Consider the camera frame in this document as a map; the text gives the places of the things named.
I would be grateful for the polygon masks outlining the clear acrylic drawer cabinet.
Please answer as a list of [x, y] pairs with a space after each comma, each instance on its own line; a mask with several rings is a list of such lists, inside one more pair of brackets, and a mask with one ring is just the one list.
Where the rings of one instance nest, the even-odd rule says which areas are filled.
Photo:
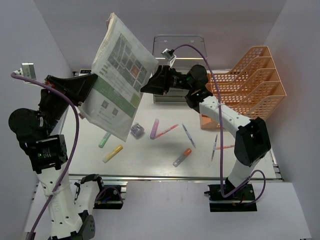
[[194, 65], [202, 65], [208, 69], [204, 59], [207, 58], [205, 40], [196, 34], [158, 34], [153, 39], [152, 54], [159, 65], [168, 65], [162, 55], [165, 49], [174, 49], [176, 59], [173, 68], [177, 72], [187, 74]]

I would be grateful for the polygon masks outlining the mesh document pouch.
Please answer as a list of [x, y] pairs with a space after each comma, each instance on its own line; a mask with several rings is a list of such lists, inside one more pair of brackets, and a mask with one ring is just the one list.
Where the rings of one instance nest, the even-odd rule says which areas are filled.
[[143, 93], [158, 60], [113, 12], [107, 32], [91, 65], [97, 75], [92, 90], [78, 108], [80, 115], [122, 141], [133, 125]]

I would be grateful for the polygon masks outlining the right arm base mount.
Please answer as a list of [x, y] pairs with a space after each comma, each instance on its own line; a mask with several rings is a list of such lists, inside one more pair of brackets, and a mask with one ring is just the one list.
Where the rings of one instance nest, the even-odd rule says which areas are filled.
[[242, 189], [226, 198], [222, 196], [219, 184], [210, 184], [204, 195], [209, 198], [209, 208], [212, 213], [257, 211], [257, 204], [250, 204], [256, 199], [252, 184], [245, 185]]

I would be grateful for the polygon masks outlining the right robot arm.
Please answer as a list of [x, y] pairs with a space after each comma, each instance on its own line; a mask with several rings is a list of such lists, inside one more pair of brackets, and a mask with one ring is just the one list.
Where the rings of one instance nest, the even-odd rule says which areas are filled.
[[249, 182], [257, 163], [271, 149], [270, 138], [262, 118], [251, 119], [223, 104], [207, 89], [208, 81], [207, 70], [202, 65], [194, 65], [186, 74], [160, 65], [140, 91], [164, 95], [171, 88], [187, 90], [184, 97], [187, 105], [215, 120], [222, 131], [227, 130], [234, 137], [236, 162], [229, 176], [220, 180], [220, 192], [223, 198], [236, 200], [243, 195], [243, 186]]

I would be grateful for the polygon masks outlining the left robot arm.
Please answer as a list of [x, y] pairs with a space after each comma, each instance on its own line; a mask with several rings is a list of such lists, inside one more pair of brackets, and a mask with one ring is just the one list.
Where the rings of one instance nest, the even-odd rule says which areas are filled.
[[74, 154], [67, 151], [65, 137], [53, 130], [67, 108], [75, 110], [85, 102], [97, 78], [94, 73], [72, 78], [48, 75], [41, 84], [38, 110], [19, 108], [8, 119], [42, 186], [52, 240], [90, 240], [96, 233], [92, 211], [106, 187], [98, 174], [90, 174], [72, 193], [69, 166]]

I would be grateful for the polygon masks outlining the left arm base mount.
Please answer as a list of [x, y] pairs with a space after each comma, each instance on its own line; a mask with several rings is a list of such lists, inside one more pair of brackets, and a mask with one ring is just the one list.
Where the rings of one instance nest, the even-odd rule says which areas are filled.
[[120, 210], [126, 198], [126, 185], [105, 185], [102, 194], [95, 200], [95, 210]]

